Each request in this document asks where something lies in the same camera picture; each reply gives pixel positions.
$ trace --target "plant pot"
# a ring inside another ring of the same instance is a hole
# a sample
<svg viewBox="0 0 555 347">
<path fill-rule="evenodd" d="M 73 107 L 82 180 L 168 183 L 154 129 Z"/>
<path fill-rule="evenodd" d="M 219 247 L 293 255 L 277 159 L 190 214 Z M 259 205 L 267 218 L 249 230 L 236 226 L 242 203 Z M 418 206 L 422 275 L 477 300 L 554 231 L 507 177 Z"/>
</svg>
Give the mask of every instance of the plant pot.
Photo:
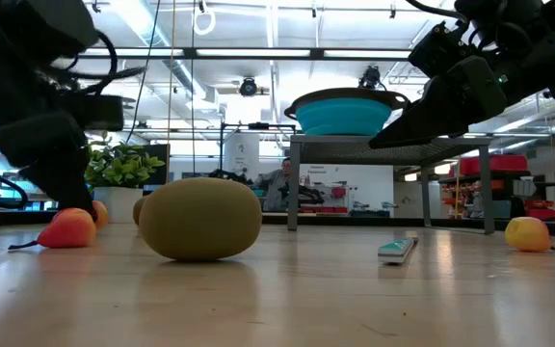
<svg viewBox="0 0 555 347">
<path fill-rule="evenodd" d="M 99 187 L 93 190 L 93 198 L 108 209 L 109 223 L 134 223 L 134 204 L 142 197 L 143 189 L 140 188 Z"/>
</svg>

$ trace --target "teal bowl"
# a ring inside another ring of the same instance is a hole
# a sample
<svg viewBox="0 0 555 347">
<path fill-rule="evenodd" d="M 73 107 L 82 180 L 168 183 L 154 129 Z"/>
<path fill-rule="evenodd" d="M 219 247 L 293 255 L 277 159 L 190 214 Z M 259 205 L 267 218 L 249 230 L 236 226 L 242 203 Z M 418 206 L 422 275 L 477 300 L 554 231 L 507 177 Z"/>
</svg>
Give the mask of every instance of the teal bowl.
<svg viewBox="0 0 555 347">
<path fill-rule="evenodd" d="M 376 136 L 391 112 L 407 102 L 395 92 L 340 88 L 304 95 L 284 114 L 298 121 L 305 135 Z"/>
</svg>

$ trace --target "metal pole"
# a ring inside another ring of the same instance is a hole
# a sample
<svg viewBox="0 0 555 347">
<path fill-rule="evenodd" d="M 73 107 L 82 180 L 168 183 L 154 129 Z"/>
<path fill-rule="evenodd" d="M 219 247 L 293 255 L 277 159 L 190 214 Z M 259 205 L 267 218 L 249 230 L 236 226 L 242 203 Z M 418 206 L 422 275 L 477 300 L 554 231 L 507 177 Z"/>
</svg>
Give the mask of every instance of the metal pole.
<svg viewBox="0 0 555 347">
<path fill-rule="evenodd" d="M 301 143 L 290 143 L 290 177 L 288 178 L 288 230 L 297 231 L 299 217 L 299 171 L 301 165 Z"/>
<path fill-rule="evenodd" d="M 481 198 L 483 199 L 483 221 L 485 234 L 495 232 L 493 221 L 493 201 L 491 198 L 491 171 L 489 169 L 489 149 L 479 147 L 479 161 L 481 165 Z"/>
<path fill-rule="evenodd" d="M 222 170 L 222 159 L 224 158 L 224 128 L 225 124 L 220 124 L 220 170 Z"/>
<path fill-rule="evenodd" d="M 432 226 L 432 213 L 430 212 L 430 178 L 428 167 L 421 168 L 421 196 L 423 203 L 423 224 L 425 227 Z"/>
</svg>

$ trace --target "person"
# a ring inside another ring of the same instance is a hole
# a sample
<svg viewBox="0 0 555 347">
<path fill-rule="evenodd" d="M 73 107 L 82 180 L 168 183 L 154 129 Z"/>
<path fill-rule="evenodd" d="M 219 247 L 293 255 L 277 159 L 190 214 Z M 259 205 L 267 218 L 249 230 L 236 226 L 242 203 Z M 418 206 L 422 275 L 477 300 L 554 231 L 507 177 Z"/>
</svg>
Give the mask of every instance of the person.
<svg viewBox="0 0 555 347">
<path fill-rule="evenodd" d="M 260 174 L 254 185 L 267 191 L 267 198 L 263 210 L 271 212 L 283 212 L 288 207 L 288 199 L 282 198 L 279 188 L 286 185 L 290 176 L 290 158 L 281 162 L 281 169 L 270 173 Z"/>
</svg>

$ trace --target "workbench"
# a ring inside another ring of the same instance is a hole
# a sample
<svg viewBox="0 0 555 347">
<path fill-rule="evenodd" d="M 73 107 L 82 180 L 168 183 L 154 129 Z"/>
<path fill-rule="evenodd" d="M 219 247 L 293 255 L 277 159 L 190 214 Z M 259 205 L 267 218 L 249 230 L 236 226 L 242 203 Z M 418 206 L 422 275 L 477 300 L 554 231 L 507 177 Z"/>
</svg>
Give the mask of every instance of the workbench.
<svg viewBox="0 0 555 347">
<path fill-rule="evenodd" d="M 491 176 L 489 171 L 490 137 L 472 139 L 437 138 L 429 144 L 407 147 L 371 149 L 367 136 L 305 136 L 290 137 L 289 206 L 298 206 L 299 176 L 301 164 L 387 165 L 415 166 L 421 168 L 423 197 L 423 220 L 432 226 L 430 212 L 430 186 L 427 173 L 434 164 L 479 149 L 481 162 L 481 185 L 484 208 L 485 234 L 494 233 L 493 205 L 491 200 Z M 298 209 L 288 209 L 288 230 L 296 231 Z"/>
</svg>

